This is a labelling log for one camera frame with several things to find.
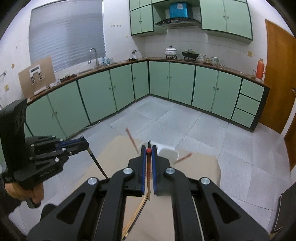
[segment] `window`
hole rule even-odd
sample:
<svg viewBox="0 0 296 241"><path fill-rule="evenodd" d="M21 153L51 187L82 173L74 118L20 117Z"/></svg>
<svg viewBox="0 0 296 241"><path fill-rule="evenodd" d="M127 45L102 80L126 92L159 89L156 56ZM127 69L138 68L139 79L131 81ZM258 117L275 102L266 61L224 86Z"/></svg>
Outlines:
<svg viewBox="0 0 296 241"><path fill-rule="evenodd" d="M51 56L54 71L86 62L94 47L104 57L102 0L65 0L35 8L31 13L31 63Z"/></svg>

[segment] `pot lid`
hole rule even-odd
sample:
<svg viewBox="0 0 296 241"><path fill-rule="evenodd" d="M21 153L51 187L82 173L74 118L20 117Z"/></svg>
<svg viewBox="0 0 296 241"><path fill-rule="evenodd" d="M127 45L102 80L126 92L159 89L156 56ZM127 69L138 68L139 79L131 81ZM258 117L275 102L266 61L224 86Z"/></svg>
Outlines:
<svg viewBox="0 0 296 241"><path fill-rule="evenodd" d="M172 48L172 46L170 46L169 48L166 48L166 50L176 50L176 49Z"/></svg>
<svg viewBox="0 0 296 241"><path fill-rule="evenodd" d="M187 51L184 51L186 53L193 53L193 54L197 54L196 52L192 51L192 49L188 49Z"/></svg>

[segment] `wall switch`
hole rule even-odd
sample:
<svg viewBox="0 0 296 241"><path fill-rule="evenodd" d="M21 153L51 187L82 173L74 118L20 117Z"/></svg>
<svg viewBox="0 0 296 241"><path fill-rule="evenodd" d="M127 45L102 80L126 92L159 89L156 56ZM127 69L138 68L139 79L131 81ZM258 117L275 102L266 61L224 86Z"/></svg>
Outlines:
<svg viewBox="0 0 296 241"><path fill-rule="evenodd" d="M9 90L8 84L4 86L5 92Z"/></svg>

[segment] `countertop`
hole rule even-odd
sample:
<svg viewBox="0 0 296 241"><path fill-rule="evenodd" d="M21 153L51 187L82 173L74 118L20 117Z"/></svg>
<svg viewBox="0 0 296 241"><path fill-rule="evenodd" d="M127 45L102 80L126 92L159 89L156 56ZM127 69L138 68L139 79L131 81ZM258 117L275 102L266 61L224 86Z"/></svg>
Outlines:
<svg viewBox="0 0 296 241"><path fill-rule="evenodd" d="M127 65L127 64L132 64L132 63L138 63L138 62L144 62L144 61L162 61L162 62L174 62L174 63L182 63L182 64L191 64L191 65L196 65L196 66L201 66L201 67L205 67L205 68L210 68L210 69L215 69L215 70L218 70L218 71L223 71L223 72L226 72L226 73L229 73L229 74L233 74L233 75L236 75L236 76L239 76L239 77L242 77L244 79L247 79L247 80L250 80L256 84L259 84L263 87L268 87L267 85L265 84L262 84L261 82L259 81L256 81L256 80L253 80L251 78L251 75L249 74L244 74L240 71L237 71L237 70L234 70L234 69L230 69L230 68L227 68L227 67L216 67L216 66L212 66L212 65L208 65L208 64L202 64L202 63L199 63L199 62L194 62L194 61L188 61L188 60L183 60L183 59L180 59L180 60L173 60L173 59L166 59L166 58L157 58L157 57L154 57L154 58L140 58L138 59L137 61L122 61L122 62L116 62L114 64L110 64L110 65L107 65L107 66L101 66L99 68L96 68L96 69L92 69L88 72L85 72L83 74L77 74L76 77L73 77L69 80L64 80L62 81L60 84L58 84L57 86L54 86L52 88L48 88L42 92L40 92L39 94L31 97L28 99L28 105L35 102L36 100L40 99L41 97L47 95L48 93L66 85L66 84L69 84L73 81L76 81L78 79L81 79L81 78L84 78L86 76L89 76L89 75L92 75L92 74L95 74L95 73L99 73L99 72L102 72L102 71L105 71L105 70L109 70L109 69L113 69L113 68L116 68L116 67L120 67L120 66L124 66L124 65Z"/></svg>

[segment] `faucet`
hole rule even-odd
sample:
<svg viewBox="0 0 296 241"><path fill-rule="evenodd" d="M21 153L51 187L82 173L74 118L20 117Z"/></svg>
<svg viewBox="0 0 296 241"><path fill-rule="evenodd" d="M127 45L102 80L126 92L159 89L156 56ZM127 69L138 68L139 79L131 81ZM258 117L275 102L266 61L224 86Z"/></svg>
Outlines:
<svg viewBox="0 0 296 241"><path fill-rule="evenodd" d="M95 56L96 56L96 67L99 67L99 62L98 62L98 55L96 53L96 49L95 48L91 48L91 50L89 51L89 64L91 63L91 51L94 50Z"/></svg>

